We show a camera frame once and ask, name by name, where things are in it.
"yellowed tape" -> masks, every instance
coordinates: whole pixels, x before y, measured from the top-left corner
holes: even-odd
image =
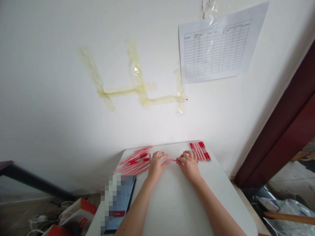
[[[88,46],[84,46],[80,47],[77,52],[96,86],[98,95],[104,100],[110,112],[115,111],[115,105],[111,100],[111,97],[126,96],[138,93],[138,88],[135,86],[104,89],[102,79],[93,59],[91,49]],[[147,83],[145,84],[145,87],[148,91],[155,91],[157,89],[155,82]]]
[[[140,59],[137,51],[135,40],[129,39],[125,41],[128,50],[129,61],[131,65],[131,72],[136,81],[136,86],[140,96],[140,103],[145,108],[153,105],[166,104],[166,103],[177,103],[179,113],[184,113],[185,102],[187,100],[185,95],[185,89],[181,81],[181,71],[176,71],[176,82],[177,82],[177,94],[163,96],[158,98],[148,98],[147,89],[144,84],[144,78],[140,67]]]
[[[108,94],[104,90],[104,86],[102,83],[101,76],[98,72],[98,69],[96,67],[95,61],[93,59],[92,51],[88,46],[80,47],[77,50],[86,70],[90,74],[92,80],[94,81],[94,84],[97,89],[97,93],[99,95],[102,95],[102,99],[104,100],[107,108],[110,112],[114,112],[116,110],[115,105],[111,98],[108,96]]]
[[[136,82],[137,91],[140,97],[140,103],[142,106],[148,107],[150,106],[150,104],[148,103],[148,93],[144,84],[144,78],[140,67],[140,59],[136,42],[133,39],[128,39],[125,41],[125,43],[128,50],[131,73]]]
[[[98,72],[95,61],[93,59],[91,49],[88,46],[85,46],[80,47],[77,50],[86,70],[90,74],[96,86],[99,97],[104,100],[109,111],[114,112],[116,109],[113,101],[111,100],[111,97],[139,94],[140,103],[144,108],[148,109],[150,106],[159,104],[177,103],[178,112],[184,113],[185,101],[187,99],[185,95],[185,89],[181,81],[180,69],[176,71],[177,94],[158,98],[148,98],[148,91],[155,91],[157,89],[156,83],[144,82],[135,40],[126,40],[125,43],[128,49],[131,72],[136,83],[135,86],[104,89],[104,85],[102,83],[101,76]]]

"pixelated blur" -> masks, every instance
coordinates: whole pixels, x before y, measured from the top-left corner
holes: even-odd
[[[104,204],[104,217],[101,215],[101,235],[108,228],[110,221],[117,212],[117,203],[123,202],[127,192],[132,187],[136,175],[107,175],[104,176],[104,182],[101,185],[101,203]]]

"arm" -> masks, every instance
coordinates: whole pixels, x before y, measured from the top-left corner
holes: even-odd
[[[163,170],[170,161],[165,161],[161,164],[162,160],[167,157],[167,154],[163,154],[159,157],[163,151],[157,151],[153,154],[149,153],[150,168],[148,177],[145,179],[135,201],[131,205],[128,213],[117,229],[115,236],[140,236],[143,232],[144,220],[148,210],[149,199],[151,192],[160,178]]]
[[[177,159],[184,175],[195,187],[207,212],[215,236],[246,236],[201,177],[195,152],[184,151]]]

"hand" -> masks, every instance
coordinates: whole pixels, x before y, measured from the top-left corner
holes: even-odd
[[[202,177],[197,164],[197,155],[192,151],[184,151],[180,157],[176,158],[176,163],[186,178],[194,185],[198,183]]]
[[[158,179],[161,177],[164,168],[167,164],[170,163],[170,161],[165,161],[162,165],[162,160],[168,156],[168,154],[163,154],[159,157],[160,154],[164,153],[163,151],[157,151],[153,153],[153,157],[151,158],[151,153],[149,153],[149,161],[150,161],[150,168],[147,179],[149,181],[152,181],[153,184],[155,184]]]

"person's left hand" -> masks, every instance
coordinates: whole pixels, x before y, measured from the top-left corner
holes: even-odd
[[[165,161],[161,165],[162,160],[168,156],[168,154],[163,154],[159,157],[162,153],[164,152],[157,151],[153,153],[153,157],[151,157],[151,153],[149,153],[150,168],[147,180],[152,181],[152,184],[155,184],[158,181],[164,171],[164,168],[170,163],[170,161]]]

